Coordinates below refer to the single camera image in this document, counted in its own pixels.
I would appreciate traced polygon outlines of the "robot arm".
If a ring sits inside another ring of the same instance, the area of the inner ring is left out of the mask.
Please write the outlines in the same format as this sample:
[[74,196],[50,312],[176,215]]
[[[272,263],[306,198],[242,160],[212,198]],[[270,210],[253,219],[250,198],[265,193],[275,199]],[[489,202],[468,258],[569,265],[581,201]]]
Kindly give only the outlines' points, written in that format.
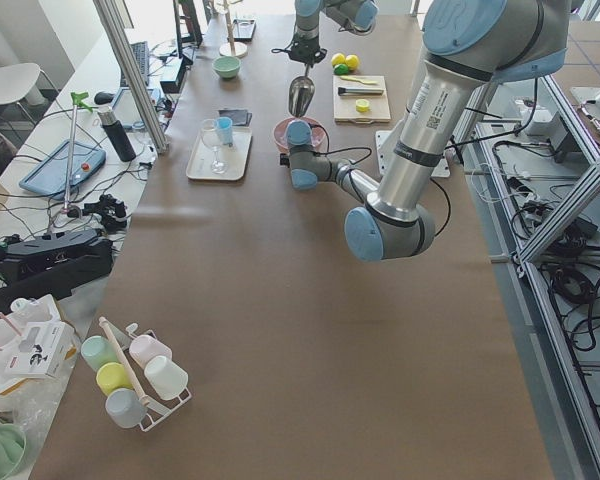
[[332,20],[345,32],[364,36],[374,29],[379,12],[371,0],[297,0],[294,8],[292,39],[285,48],[274,48],[272,52],[285,53],[291,61],[309,67],[320,63],[327,54],[319,40],[321,16]]
[[346,160],[329,160],[311,146],[303,117],[315,87],[292,80],[286,129],[292,185],[334,182],[360,206],[348,212],[345,237],[360,260],[424,252],[435,224],[418,201],[472,93],[491,82],[521,81],[559,70],[565,59],[568,1],[435,1],[424,19],[421,74],[413,103],[389,137],[393,149],[380,181]]

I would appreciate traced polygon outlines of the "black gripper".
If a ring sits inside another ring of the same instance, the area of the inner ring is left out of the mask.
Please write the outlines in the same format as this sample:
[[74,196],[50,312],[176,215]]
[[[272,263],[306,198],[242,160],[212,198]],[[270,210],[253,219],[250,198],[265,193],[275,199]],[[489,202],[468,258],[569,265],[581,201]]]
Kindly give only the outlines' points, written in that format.
[[284,48],[272,48],[273,54],[285,53],[289,59],[305,65],[315,65],[326,57],[326,49],[318,40],[292,40]]

